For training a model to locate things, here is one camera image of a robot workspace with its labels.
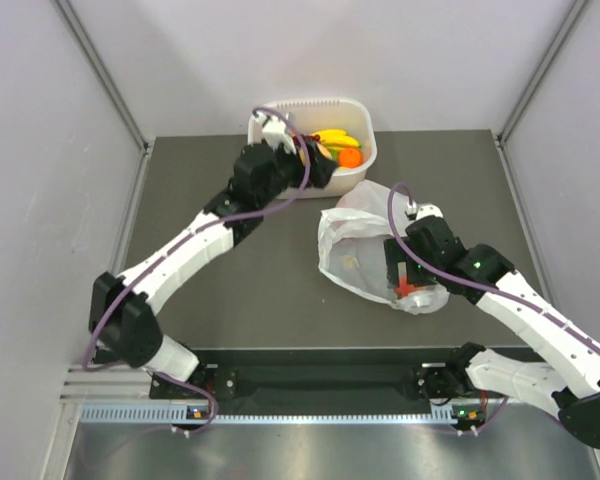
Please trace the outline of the white plastic fruit bag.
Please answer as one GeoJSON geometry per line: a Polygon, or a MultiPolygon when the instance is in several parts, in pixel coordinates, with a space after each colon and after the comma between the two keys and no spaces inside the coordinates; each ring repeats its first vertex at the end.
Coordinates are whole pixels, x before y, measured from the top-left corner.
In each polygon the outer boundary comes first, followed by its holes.
{"type": "Polygon", "coordinates": [[[393,237],[388,220],[390,189],[364,180],[346,193],[334,208],[321,212],[318,225],[319,271],[336,285],[374,303],[412,315],[431,314],[448,302],[440,286],[406,284],[393,287],[387,275],[384,242],[393,237]]]}

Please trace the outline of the orange peach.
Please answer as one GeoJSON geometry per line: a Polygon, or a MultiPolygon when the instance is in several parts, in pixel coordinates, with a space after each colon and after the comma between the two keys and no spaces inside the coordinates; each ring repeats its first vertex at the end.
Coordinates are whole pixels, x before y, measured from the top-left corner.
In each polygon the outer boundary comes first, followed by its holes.
{"type": "Polygon", "coordinates": [[[311,168],[323,167],[327,162],[333,161],[331,152],[319,142],[309,143],[305,148],[300,147],[298,152],[301,162],[311,168]]]}

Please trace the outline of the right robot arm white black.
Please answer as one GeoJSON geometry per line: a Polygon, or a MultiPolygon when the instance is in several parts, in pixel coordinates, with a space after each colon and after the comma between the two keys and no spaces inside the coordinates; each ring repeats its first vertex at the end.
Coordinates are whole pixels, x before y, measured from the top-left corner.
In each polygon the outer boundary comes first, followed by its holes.
{"type": "Polygon", "coordinates": [[[599,342],[544,300],[495,248],[465,248],[439,215],[419,216],[383,248],[390,287],[442,286],[501,322],[542,359],[518,361],[468,342],[445,363],[447,395],[483,390],[515,398],[600,449],[599,342]]]}

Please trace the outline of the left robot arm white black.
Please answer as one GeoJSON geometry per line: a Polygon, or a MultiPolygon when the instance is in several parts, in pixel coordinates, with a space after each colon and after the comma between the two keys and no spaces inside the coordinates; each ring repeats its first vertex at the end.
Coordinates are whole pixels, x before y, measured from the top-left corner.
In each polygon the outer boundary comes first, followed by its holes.
{"type": "Polygon", "coordinates": [[[102,343],[132,368],[170,376],[185,396],[200,394],[207,374],[191,350],[162,333],[159,311],[199,270],[278,210],[276,197],[289,188],[325,188],[336,168],[329,151],[312,137],[294,153],[266,142],[245,146],[227,186],[183,231],[136,266],[95,280],[90,342],[102,343]]]}

